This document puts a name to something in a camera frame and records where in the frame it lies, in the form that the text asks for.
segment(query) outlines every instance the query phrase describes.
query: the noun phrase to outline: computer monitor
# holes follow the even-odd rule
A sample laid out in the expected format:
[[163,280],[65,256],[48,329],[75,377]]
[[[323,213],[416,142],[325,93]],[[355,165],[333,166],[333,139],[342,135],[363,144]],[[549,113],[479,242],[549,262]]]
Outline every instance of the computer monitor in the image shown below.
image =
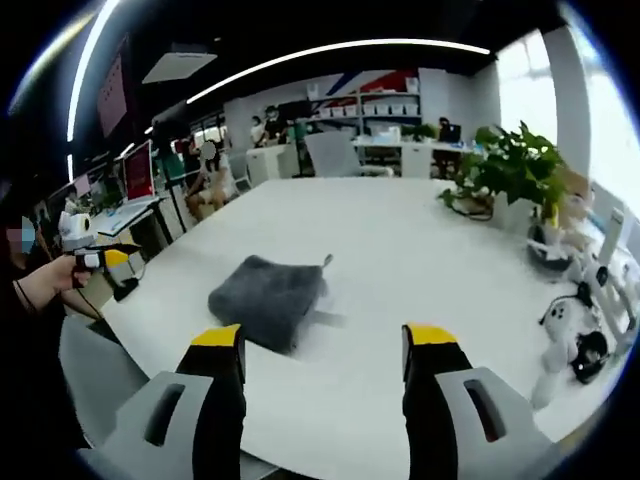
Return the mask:
[[78,197],[82,197],[91,191],[89,175],[87,174],[76,178],[74,185],[76,186],[76,193],[78,194]]
[[462,136],[462,128],[460,125],[449,124],[448,128],[440,130],[438,140],[447,143],[458,143]]
[[135,200],[155,194],[149,141],[144,142],[122,160],[127,200]]

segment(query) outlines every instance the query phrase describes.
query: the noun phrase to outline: white chair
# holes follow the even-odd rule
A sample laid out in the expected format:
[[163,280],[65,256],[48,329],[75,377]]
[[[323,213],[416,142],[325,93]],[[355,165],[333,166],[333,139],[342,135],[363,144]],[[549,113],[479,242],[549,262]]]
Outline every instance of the white chair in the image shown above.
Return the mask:
[[247,168],[247,154],[234,153],[229,155],[229,166],[231,167],[231,175],[236,184],[238,193],[242,195],[251,190],[251,180],[249,179],[249,170]]
[[374,174],[393,177],[389,167],[360,165],[355,147],[347,132],[323,132],[304,137],[316,171],[316,177],[357,177]]

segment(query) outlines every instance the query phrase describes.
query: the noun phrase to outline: cable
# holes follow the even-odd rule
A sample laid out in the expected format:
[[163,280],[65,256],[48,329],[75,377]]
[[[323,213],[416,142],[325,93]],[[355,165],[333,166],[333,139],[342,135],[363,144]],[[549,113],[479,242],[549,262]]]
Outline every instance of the cable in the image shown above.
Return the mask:
[[29,299],[29,297],[27,296],[26,293],[24,293],[24,290],[22,289],[22,285],[20,285],[20,281],[16,280],[13,282],[14,284],[18,285],[18,288],[20,289],[20,293],[22,293],[22,296],[24,297],[24,299],[27,301],[27,303],[29,304],[29,308],[31,309],[31,313],[32,314],[37,314],[38,313],[38,309],[33,305],[33,303],[31,303],[31,300]]
[[96,307],[93,306],[93,304],[87,300],[87,297],[84,296],[84,294],[82,293],[82,291],[78,288],[76,290],[80,296],[82,297],[82,299],[87,303],[87,305],[89,305],[91,307],[91,310],[94,311],[94,313],[96,314],[96,316],[100,319],[100,320],[104,320],[104,317],[102,316],[102,314],[98,311],[98,309]]

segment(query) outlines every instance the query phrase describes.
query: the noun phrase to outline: red screen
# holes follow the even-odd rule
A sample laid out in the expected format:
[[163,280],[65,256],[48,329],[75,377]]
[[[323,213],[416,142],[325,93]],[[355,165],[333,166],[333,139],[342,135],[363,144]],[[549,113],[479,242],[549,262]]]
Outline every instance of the red screen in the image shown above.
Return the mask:
[[129,200],[153,194],[150,162],[149,142],[124,159],[127,198]]

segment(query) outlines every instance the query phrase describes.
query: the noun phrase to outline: green leaves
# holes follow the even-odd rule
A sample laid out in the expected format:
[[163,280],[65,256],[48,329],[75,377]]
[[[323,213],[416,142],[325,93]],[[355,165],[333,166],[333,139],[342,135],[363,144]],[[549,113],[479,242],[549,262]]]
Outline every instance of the green leaves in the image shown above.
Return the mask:
[[509,204],[525,198],[543,206],[543,212],[552,212],[551,207],[564,194],[564,185],[556,174],[564,161],[556,147],[542,135],[533,134],[524,122],[520,122],[518,132],[508,132],[498,125],[494,129],[478,129],[475,140],[485,155],[463,156],[455,179],[458,191],[447,190],[440,198],[451,206],[456,198],[474,195],[486,187],[490,195],[505,192]]

